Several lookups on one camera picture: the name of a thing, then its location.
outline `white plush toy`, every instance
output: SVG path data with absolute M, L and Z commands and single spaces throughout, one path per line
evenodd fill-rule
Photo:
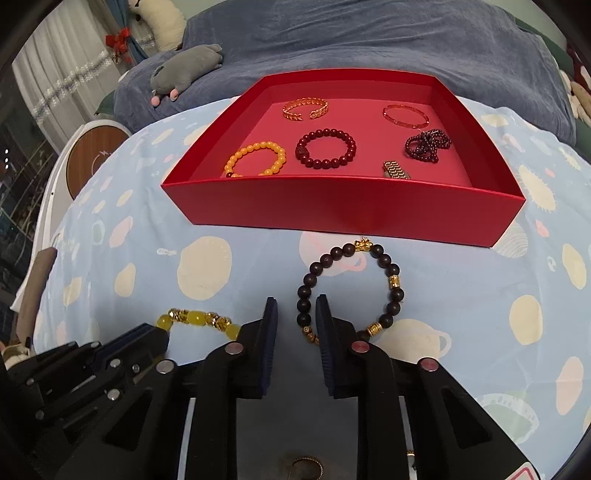
M 183 40 L 187 21 L 170 0 L 128 0 L 129 10 L 140 15 L 154 33 L 158 51 L 173 50 Z

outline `yellow beaded bracelet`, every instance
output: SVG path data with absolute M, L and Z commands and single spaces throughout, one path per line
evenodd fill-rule
M 240 332 L 240 325 L 232 323 L 228 317 L 220 317 L 215 312 L 201 312 L 200 310 L 179 310 L 170 309 L 167 314 L 161 315 L 156 321 L 156 327 L 170 331 L 174 322 L 189 323 L 191 325 L 209 325 L 217 328 L 220 332 L 235 341 Z
M 285 149 L 281 148 L 275 142 L 260 142 L 248 145 L 247 147 L 243 147 L 236 153 L 234 153 L 234 155 L 232 155 L 230 157 L 230 160 L 228 160 L 228 162 L 226 163 L 226 166 L 223 168 L 224 175 L 226 177 L 232 178 L 242 177 L 242 175 L 234 173 L 234 165 L 236 165 L 236 162 L 247 153 L 253 152 L 255 150 L 260 150 L 262 148 L 270 148 L 271 150 L 273 150 L 277 154 L 277 160 L 275 160 L 275 163 L 271 166 L 271 168 L 264 170 L 262 173 L 259 173 L 259 175 L 273 175 L 275 173 L 279 173 L 281 167 L 287 161 L 287 159 L 285 158 Z

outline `gray blue blanket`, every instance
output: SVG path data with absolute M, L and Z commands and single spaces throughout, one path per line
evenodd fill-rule
M 456 95 L 508 106 L 568 144 L 574 118 L 541 40 L 478 0 L 226 0 L 189 19 L 183 48 L 219 43 L 222 68 L 176 102 L 150 105 L 150 76 L 175 55 L 132 69 L 115 116 L 132 132 L 184 110 L 244 93 L 261 77 L 293 70 L 366 67 L 437 76 Z

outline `gray plush toy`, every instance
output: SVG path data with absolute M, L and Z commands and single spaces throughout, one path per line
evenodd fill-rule
M 214 45 L 198 45 L 178 52 L 154 70 L 150 78 L 152 106 L 160 105 L 160 97 L 170 95 L 174 102 L 191 84 L 206 73 L 222 66 L 222 48 Z

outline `blue curtain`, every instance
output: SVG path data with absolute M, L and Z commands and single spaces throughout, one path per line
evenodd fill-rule
M 119 26 L 121 28 L 129 27 L 128 0 L 106 0 L 106 3 Z M 136 63 L 148 58 L 146 52 L 135 41 L 134 37 L 129 37 L 127 46 L 129 48 L 129 54 L 134 58 Z

